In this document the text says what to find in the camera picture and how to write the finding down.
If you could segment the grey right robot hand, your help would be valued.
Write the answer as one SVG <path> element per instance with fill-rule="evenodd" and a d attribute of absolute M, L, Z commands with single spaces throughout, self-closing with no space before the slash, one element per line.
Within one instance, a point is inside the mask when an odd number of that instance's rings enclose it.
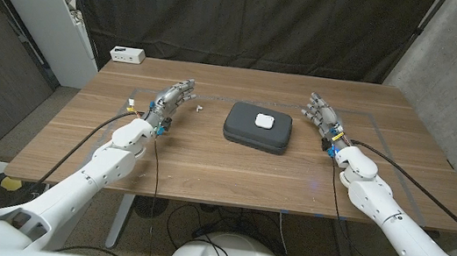
<path fill-rule="evenodd" d="M 322 138 L 335 147 L 336 152 L 351 145 L 336 112 L 318 93 L 311 94 L 302 114 L 318 128 Z"/>

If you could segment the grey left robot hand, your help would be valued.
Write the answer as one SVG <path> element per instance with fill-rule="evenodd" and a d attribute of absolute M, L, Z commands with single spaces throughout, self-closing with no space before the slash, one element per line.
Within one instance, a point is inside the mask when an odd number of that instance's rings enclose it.
<path fill-rule="evenodd" d="M 192 92 L 195 89 L 194 79 L 178 82 L 160 91 L 150 103 L 148 113 L 143 117 L 156 131 L 165 127 L 165 123 L 172 118 L 177 108 L 185 102 L 196 98 Z"/>

